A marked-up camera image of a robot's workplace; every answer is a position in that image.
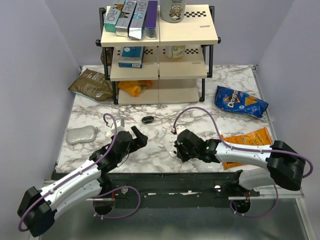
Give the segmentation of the white earbud charging case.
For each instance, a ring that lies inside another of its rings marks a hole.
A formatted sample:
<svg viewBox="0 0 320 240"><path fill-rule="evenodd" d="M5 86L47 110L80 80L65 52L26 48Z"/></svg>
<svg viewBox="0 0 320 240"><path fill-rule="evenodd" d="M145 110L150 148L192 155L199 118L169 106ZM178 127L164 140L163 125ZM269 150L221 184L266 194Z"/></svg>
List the white earbud charging case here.
<svg viewBox="0 0 320 240"><path fill-rule="evenodd" d="M177 150L172 150L172 151L169 153L169 155L170 155L171 158L177 157Z"/></svg>

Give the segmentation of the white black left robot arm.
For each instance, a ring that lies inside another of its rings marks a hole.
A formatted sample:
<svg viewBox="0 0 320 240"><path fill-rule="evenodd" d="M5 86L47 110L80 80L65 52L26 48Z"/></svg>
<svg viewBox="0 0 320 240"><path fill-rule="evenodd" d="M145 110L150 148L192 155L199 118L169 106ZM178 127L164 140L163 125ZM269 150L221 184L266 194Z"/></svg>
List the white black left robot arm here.
<svg viewBox="0 0 320 240"><path fill-rule="evenodd" d="M148 137L136 126L133 133L116 130L112 141L96 150L88 160L60 180L37 189L25 191L17 214L18 229L38 237L49 230L55 220L69 208L91 197L107 197L111 191L106 174L115 169L123 158L144 148Z"/></svg>

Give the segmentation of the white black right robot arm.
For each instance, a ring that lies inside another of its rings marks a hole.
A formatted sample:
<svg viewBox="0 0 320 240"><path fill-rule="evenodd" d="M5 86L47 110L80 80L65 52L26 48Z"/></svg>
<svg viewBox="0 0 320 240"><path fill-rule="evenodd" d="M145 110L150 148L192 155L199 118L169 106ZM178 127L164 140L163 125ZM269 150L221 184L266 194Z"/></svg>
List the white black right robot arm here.
<svg viewBox="0 0 320 240"><path fill-rule="evenodd" d="M278 185L289 191L299 191L306 161L283 141L272 145L240 145L218 139L203 140L188 129L177 135L176 155L182 162L198 159L205 163L241 163L252 165L230 183L230 191L241 196L257 187Z"/></svg>

